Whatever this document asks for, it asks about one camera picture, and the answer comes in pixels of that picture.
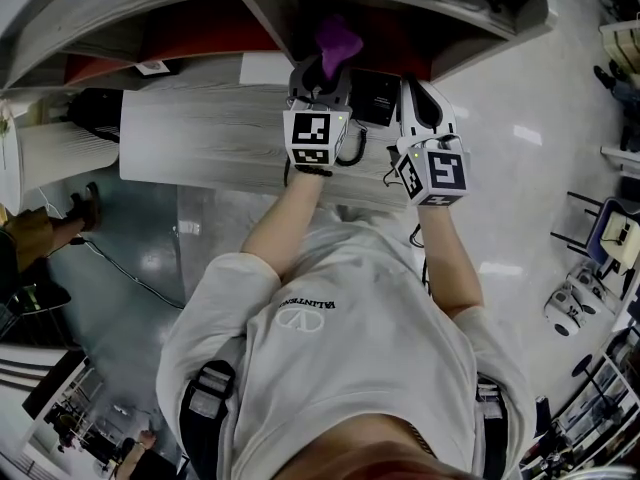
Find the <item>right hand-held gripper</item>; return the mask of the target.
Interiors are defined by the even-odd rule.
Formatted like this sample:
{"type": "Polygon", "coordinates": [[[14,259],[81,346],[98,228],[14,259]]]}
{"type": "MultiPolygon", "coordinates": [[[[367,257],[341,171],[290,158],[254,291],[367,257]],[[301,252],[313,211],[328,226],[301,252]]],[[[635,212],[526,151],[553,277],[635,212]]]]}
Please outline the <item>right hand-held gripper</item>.
{"type": "Polygon", "coordinates": [[[388,151],[408,203],[451,206],[469,191],[470,162],[456,134],[452,105],[433,85],[413,74],[402,78],[398,104],[401,134],[411,137],[400,137],[388,151]]]}

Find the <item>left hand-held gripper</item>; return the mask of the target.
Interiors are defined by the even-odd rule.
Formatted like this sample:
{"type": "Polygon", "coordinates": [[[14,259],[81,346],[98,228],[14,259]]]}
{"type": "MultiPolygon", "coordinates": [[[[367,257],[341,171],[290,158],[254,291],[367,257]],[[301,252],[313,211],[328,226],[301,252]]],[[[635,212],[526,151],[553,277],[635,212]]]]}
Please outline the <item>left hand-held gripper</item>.
{"type": "Polygon", "coordinates": [[[347,136],[352,114],[350,67],[341,65],[321,94],[317,88],[323,82],[321,55],[307,57],[289,76],[283,126],[286,152],[295,166],[333,166],[347,136]]]}

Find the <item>purple wiping cloth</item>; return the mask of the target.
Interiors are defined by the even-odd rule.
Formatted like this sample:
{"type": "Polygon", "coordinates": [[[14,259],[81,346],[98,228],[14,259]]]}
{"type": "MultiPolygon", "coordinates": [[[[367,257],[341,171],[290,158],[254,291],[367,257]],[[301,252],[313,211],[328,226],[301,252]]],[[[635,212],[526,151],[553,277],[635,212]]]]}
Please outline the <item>purple wiping cloth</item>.
{"type": "Polygon", "coordinates": [[[332,80],[338,69],[363,48],[362,38],[351,30],[341,15],[326,17],[318,26],[315,42],[321,51],[322,69],[332,80]]]}

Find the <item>grey wooden shelf unit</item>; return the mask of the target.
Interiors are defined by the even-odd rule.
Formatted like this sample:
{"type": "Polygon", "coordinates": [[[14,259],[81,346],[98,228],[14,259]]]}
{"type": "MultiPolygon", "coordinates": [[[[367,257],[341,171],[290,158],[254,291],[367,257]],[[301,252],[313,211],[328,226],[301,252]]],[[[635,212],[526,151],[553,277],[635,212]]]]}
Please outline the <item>grey wooden shelf unit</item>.
{"type": "Polygon", "coordinates": [[[363,40],[354,67],[438,81],[550,32],[555,0],[493,12],[486,0],[32,0],[0,32],[0,91],[136,89],[154,60],[318,51],[341,15],[363,40]]]}

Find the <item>person's right forearm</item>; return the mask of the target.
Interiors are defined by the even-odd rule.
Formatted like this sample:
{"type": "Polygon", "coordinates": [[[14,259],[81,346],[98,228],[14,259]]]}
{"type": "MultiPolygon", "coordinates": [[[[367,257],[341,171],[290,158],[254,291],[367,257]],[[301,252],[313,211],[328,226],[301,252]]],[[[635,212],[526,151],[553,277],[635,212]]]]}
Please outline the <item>person's right forearm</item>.
{"type": "Polygon", "coordinates": [[[419,223],[435,304],[451,319],[483,307],[480,280],[448,208],[419,207],[419,223]]]}

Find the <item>black desk telephone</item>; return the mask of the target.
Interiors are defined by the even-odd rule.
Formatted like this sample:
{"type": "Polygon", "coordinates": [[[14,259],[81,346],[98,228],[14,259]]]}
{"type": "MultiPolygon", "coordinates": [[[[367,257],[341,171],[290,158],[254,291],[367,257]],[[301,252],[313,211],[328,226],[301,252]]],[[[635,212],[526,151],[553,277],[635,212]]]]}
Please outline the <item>black desk telephone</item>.
{"type": "Polygon", "coordinates": [[[353,69],[349,98],[352,118],[388,127],[394,118],[400,86],[399,76],[353,69]]]}

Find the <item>grey wooden desk with shelves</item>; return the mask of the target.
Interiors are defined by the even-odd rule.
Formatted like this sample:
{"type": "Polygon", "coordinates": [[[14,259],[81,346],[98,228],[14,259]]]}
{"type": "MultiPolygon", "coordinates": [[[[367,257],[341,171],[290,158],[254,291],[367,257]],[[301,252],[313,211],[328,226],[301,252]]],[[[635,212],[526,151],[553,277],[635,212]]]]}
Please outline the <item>grey wooden desk with shelves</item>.
{"type": "Polygon", "coordinates": [[[287,86],[241,85],[242,56],[196,59],[123,95],[125,180],[279,194],[287,86]]]}

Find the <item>white paper sheet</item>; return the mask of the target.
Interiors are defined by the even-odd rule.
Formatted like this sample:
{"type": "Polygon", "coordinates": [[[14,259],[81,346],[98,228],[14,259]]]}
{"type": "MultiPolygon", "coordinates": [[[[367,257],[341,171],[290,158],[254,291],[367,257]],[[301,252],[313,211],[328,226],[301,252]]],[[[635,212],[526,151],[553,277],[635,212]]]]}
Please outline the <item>white paper sheet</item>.
{"type": "Polygon", "coordinates": [[[247,52],[242,56],[241,85],[287,86],[293,64],[281,52],[247,52]]]}

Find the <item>blue chair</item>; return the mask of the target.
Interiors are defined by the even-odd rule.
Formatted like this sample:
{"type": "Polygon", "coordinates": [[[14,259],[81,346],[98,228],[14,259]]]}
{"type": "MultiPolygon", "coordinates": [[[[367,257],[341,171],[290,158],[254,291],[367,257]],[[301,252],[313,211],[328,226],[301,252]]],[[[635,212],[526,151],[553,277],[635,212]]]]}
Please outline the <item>blue chair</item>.
{"type": "Polygon", "coordinates": [[[600,202],[572,191],[568,191],[567,196],[587,204],[584,208],[584,212],[593,218],[593,223],[588,237],[584,242],[580,242],[577,239],[570,238],[553,231],[550,232],[550,236],[565,242],[570,250],[588,257],[594,263],[603,267],[604,273],[602,274],[602,277],[605,277],[611,271],[615,271],[620,275],[627,275],[631,272],[635,272],[636,262],[640,260],[640,254],[636,259],[635,264],[631,268],[627,269],[606,253],[600,245],[600,238],[612,212],[618,212],[626,215],[640,224],[640,202],[634,202],[619,197],[609,197],[604,202],[600,202]]]}

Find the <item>black backpack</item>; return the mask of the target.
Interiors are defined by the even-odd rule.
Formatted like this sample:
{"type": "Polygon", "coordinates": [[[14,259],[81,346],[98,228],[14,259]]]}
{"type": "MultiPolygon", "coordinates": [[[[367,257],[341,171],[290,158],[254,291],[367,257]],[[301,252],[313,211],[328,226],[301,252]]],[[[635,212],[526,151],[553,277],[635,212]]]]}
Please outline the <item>black backpack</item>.
{"type": "Polygon", "coordinates": [[[122,90],[85,89],[69,103],[65,120],[119,144],[123,95],[122,90]]]}

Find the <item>beige box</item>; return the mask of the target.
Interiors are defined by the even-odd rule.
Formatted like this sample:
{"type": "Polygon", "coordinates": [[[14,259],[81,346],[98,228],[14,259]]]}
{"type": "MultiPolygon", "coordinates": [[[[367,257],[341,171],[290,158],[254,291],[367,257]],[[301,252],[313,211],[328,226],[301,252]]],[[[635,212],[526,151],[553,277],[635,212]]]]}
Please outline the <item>beige box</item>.
{"type": "Polygon", "coordinates": [[[640,224],[626,215],[612,212],[600,245],[621,266],[631,268],[640,254],[640,224]]]}

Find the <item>white dome device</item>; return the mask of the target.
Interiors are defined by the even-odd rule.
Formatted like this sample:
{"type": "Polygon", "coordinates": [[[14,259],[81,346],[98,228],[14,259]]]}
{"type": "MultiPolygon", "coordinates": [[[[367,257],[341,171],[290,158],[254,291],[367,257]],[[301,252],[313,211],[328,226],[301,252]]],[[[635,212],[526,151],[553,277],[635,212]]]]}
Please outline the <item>white dome device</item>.
{"type": "Polygon", "coordinates": [[[589,264],[573,268],[567,275],[567,281],[585,313],[596,315],[607,309],[606,289],[589,264]]]}
{"type": "Polygon", "coordinates": [[[554,330],[563,337],[576,335],[586,324],[582,305],[571,284],[556,289],[544,306],[544,315],[554,330]]]}

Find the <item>person's white shirt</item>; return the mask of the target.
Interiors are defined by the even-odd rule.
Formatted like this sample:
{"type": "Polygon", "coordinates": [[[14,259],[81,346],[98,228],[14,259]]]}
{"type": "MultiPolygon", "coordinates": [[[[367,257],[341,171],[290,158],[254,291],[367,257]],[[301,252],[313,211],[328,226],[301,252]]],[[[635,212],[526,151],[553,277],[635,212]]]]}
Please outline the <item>person's white shirt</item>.
{"type": "Polygon", "coordinates": [[[338,423],[386,414],[412,425],[441,461],[480,467],[477,383],[496,383],[513,471],[535,432],[535,402],[510,329],[482,307],[448,317],[428,297],[410,249],[368,222],[331,222],[306,238],[286,277],[248,253],[206,268],[163,347],[159,407],[176,439],[201,368],[236,381],[212,473],[269,480],[338,423]]]}

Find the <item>black round stool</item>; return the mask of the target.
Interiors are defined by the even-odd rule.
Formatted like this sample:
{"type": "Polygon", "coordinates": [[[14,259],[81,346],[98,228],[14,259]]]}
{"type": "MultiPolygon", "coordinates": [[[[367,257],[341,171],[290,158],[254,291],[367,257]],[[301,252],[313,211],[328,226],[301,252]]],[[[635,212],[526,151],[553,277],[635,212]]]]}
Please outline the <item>black round stool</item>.
{"type": "Polygon", "coordinates": [[[20,289],[0,304],[0,342],[66,347],[73,342],[63,312],[70,302],[69,293],[55,283],[20,289]]]}

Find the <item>white ribbed pedestal table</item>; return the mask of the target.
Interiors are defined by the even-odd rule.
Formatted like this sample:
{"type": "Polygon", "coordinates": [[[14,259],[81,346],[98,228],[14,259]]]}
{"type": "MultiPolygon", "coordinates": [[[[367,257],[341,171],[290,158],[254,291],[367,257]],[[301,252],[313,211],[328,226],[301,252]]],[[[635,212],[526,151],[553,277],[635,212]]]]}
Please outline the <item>white ribbed pedestal table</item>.
{"type": "Polygon", "coordinates": [[[119,146],[70,122],[11,129],[0,140],[0,205],[16,215],[25,193],[112,165],[119,146]]]}

